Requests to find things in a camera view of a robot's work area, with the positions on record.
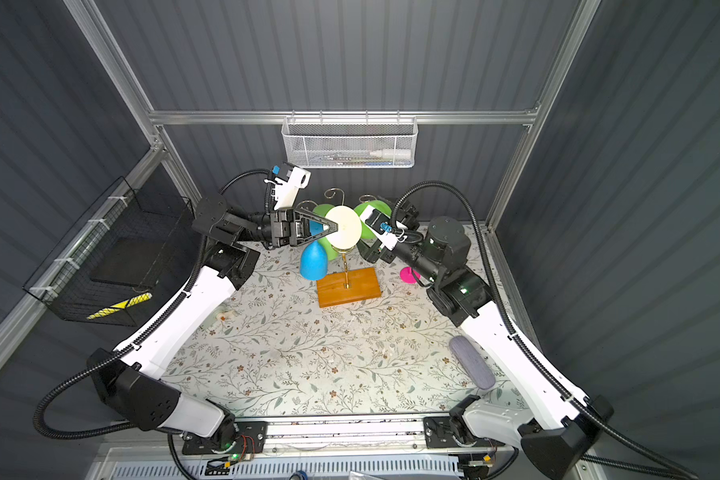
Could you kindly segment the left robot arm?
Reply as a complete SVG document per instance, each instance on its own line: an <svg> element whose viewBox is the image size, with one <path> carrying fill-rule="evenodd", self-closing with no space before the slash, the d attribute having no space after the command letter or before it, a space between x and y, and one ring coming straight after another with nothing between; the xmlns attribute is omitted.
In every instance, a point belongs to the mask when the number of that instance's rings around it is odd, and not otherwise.
<svg viewBox="0 0 720 480"><path fill-rule="evenodd" d="M245 214L221 194L203 198L192 227L210 244L199 252L196 272L136 333L114 350L115 360L93 373L101 401L136 428L171 429L224 442L234 418L223 408L162 382L170 362L222 300L252 275L259 253L243 240L271 247L299 246L341 231L339 221L304 208Z"/></svg>

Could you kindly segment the pink wine glass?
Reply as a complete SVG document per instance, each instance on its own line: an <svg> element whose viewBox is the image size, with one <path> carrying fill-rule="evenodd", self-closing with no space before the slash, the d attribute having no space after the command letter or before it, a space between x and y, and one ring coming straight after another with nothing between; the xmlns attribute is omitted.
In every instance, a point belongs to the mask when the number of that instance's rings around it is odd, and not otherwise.
<svg viewBox="0 0 720 480"><path fill-rule="evenodd" d="M420 279L420 275L411 267L402 268L399 277L406 284L416 284Z"/></svg>

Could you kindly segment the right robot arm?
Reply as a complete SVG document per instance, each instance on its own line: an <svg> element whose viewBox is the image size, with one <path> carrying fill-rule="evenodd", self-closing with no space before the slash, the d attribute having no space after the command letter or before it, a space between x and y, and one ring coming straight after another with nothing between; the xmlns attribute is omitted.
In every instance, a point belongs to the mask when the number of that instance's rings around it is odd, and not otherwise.
<svg viewBox="0 0 720 480"><path fill-rule="evenodd" d="M581 460L600 435L598 428L555 388L562 384L583 401L583 390L563 378L526 336L500 312L499 294L467 265L471 240L464 227L449 217L438 217L423 239L407 243L410 230L391 230L388 215L370 207L361 221L373 232L374 249L388 252L427 281L427 296L474 344L479 345L518 389L529 407L519 414L470 395L449 413L454 440L472 446L492 440L522 451L549 479L562 479Z"/></svg>

